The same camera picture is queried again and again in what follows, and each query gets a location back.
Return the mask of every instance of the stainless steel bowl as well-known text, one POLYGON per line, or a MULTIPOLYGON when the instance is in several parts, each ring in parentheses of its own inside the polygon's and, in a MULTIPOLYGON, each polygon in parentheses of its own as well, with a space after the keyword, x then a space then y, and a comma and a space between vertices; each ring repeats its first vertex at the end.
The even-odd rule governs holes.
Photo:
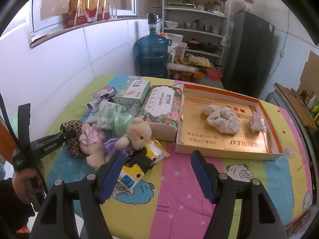
POLYGON ((203 25, 203 31, 213 33, 213 27, 209 25, 203 25))
POLYGON ((184 28, 192 29, 192 30, 198 30, 199 29, 199 23, 187 23, 187 22, 184 22, 184 28))

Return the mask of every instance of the purple dress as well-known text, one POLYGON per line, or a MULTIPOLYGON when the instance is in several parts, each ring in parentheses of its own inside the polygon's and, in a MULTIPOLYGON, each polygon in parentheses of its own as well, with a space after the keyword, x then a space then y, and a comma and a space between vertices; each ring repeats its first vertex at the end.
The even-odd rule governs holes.
MULTIPOLYGON (((119 138, 111 138, 108 141, 106 141, 103 146, 104 146, 104 156, 110 156, 112 157, 114 152, 117 150, 115 148, 116 142, 119 140, 119 138)), ((132 151, 132 147, 129 145, 127 148, 119 149, 123 154, 125 154, 125 158, 128 157, 129 152, 132 151)))

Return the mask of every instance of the white wall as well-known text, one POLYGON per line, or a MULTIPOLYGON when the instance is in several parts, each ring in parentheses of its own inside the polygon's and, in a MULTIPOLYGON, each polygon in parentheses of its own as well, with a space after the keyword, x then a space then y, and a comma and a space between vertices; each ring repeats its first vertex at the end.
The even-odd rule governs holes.
POLYGON ((31 140, 102 74, 135 74, 132 49, 147 35, 147 20, 122 20, 79 28, 30 49, 25 24, 0 40, 0 91, 13 128, 17 110, 31 103, 31 140))
POLYGON ((274 58, 271 60, 270 70, 270 75, 272 73, 273 75, 259 96, 262 100, 266 98, 268 93, 274 91, 273 85, 276 82, 297 90, 310 50, 319 55, 319 49, 312 42, 306 29, 291 11, 288 15, 288 10, 288 7, 281 0, 267 0, 265 19, 275 25, 272 46, 274 58), (284 51, 284 57, 280 60, 281 51, 284 51))

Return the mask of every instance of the hand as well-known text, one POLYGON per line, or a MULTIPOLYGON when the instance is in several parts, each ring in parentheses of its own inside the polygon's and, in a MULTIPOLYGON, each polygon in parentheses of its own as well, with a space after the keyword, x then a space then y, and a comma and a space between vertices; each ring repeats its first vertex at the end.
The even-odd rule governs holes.
MULTIPOLYGON (((41 171, 41 174, 44 176, 42 162, 39 164, 39 169, 41 171)), ((13 178, 12 178, 12 187, 13 187, 16 195, 18 196, 18 198, 25 204, 31 203, 31 200, 29 198, 29 194, 43 191, 42 181, 41 181, 40 177, 38 176, 38 173, 32 168, 27 168, 27 169, 24 169, 20 172, 15 171, 13 173, 13 178), (31 179, 31 178, 34 178, 34 177, 37 177, 40 189, 33 190, 33 191, 27 191, 27 188, 26 188, 24 181, 31 179)))

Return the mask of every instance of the refrigerator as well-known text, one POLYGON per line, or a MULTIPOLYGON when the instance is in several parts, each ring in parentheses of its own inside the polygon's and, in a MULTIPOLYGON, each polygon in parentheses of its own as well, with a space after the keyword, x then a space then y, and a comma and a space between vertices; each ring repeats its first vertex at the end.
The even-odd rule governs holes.
POLYGON ((275 26, 249 12, 235 14, 223 72, 224 88, 258 98, 270 71, 275 26))

